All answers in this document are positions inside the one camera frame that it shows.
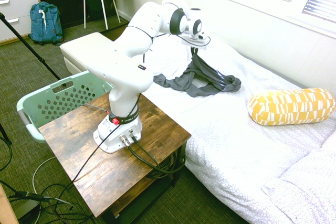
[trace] dresser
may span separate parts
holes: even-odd
[[[32,5],[39,2],[40,0],[0,0],[0,12],[22,37],[27,37],[31,32],[29,11]],[[0,20],[0,45],[17,40],[15,34]]]

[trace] blue backpack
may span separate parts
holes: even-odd
[[[29,37],[38,44],[63,41],[62,26],[58,8],[47,2],[40,2],[30,9],[31,34]]]

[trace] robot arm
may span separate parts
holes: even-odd
[[[202,32],[199,14],[199,9],[189,9],[184,0],[163,0],[161,5],[147,2],[112,47],[102,49],[96,59],[87,63],[91,73],[114,86],[109,94],[111,113],[93,135],[104,151],[112,153],[120,149],[123,146],[120,136],[130,131],[138,140],[141,137],[142,124],[134,105],[138,94],[151,86],[153,74],[132,57],[146,53],[158,33],[178,35],[184,44],[205,49],[207,37]],[[127,123],[118,125],[118,119]]]
[[[91,73],[115,86],[110,93],[111,111],[115,115],[128,115],[136,96],[147,90],[153,81],[146,67],[129,57],[146,53],[158,33],[182,35],[184,44],[203,47],[206,37],[201,36],[204,33],[198,18],[200,12],[197,8],[189,9],[184,0],[163,0],[162,5],[147,2],[112,43],[112,51],[102,53],[99,61],[94,59],[87,63]]]

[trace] green laundry basket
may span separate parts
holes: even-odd
[[[109,83],[84,71],[25,95],[17,102],[16,109],[32,137],[45,143],[39,127],[111,89]]]

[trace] robot label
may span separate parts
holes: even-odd
[[[142,70],[146,70],[146,67],[143,65],[138,65],[138,68],[142,69]]]

